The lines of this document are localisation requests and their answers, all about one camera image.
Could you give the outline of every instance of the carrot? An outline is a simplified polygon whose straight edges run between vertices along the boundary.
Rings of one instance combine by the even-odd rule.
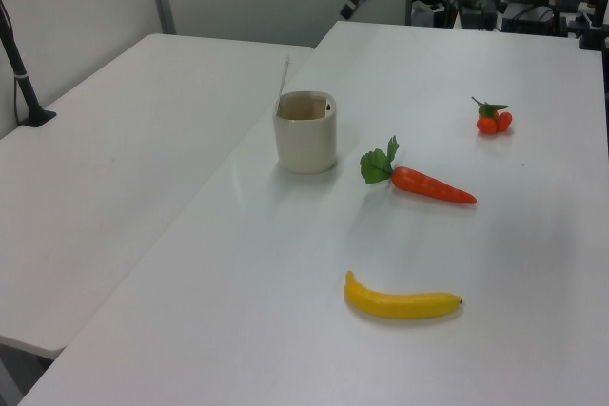
[[[391,183],[401,190],[447,202],[475,204],[477,201],[476,197],[467,192],[405,166],[398,166],[393,170]]]
[[[391,182],[396,187],[407,192],[452,203],[476,203],[476,197],[473,195],[423,175],[419,171],[406,168],[405,166],[399,166],[394,170],[391,162],[395,159],[398,147],[400,146],[394,136],[389,140],[386,154],[380,149],[375,149],[362,156],[360,167],[366,184],[379,183],[391,179]]]

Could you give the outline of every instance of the toy banana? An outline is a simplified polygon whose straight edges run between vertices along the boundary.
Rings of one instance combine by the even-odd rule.
[[[389,295],[374,292],[358,283],[353,272],[347,271],[344,297],[360,311],[390,319],[434,318],[450,314],[463,300],[446,292],[417,295]]]

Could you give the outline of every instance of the tomato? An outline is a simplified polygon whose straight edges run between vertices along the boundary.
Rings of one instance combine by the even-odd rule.
[[[506,131],[510,127],[510,124],[512,124],[512,114],[505,111],[497,118],[497,131]]]
[[[478,130],[485,135],[495,135],[497,133],[497,122],[491,118],[482,118],[476,123]]]

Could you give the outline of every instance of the ceramic cup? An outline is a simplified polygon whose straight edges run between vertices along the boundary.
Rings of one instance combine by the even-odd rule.
[[[336,102],[324,92],[283,94],[273,110],[280,165],[293,173],[321,173],[336,162]]]

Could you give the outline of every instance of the green leaves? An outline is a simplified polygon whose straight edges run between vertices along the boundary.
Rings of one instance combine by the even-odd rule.
[[[391,162],[395,159],[399,147],[400,145],[398,145],[394,135],[389,140],[386,154],[380,149],[375,149],[362,156],[360,159],[360,172],[366,184],[380,183],[391,178],[393,173]]]
[[[396,152],[398,151],[399,147],[400,145],[398,145],[398,141],[394,135],[389,139],[389,144],[387,145],[387,159],[389,160],[389,167],[391,167],[391,163],[396,158]]]
[[[478,104],[478,114],[480,114],[482,118],[495,119],[497,117],[497,111],[508,108],[508,105],[489,105],[486,102],[478,102],[474,97],[472,97],[472,99]]]

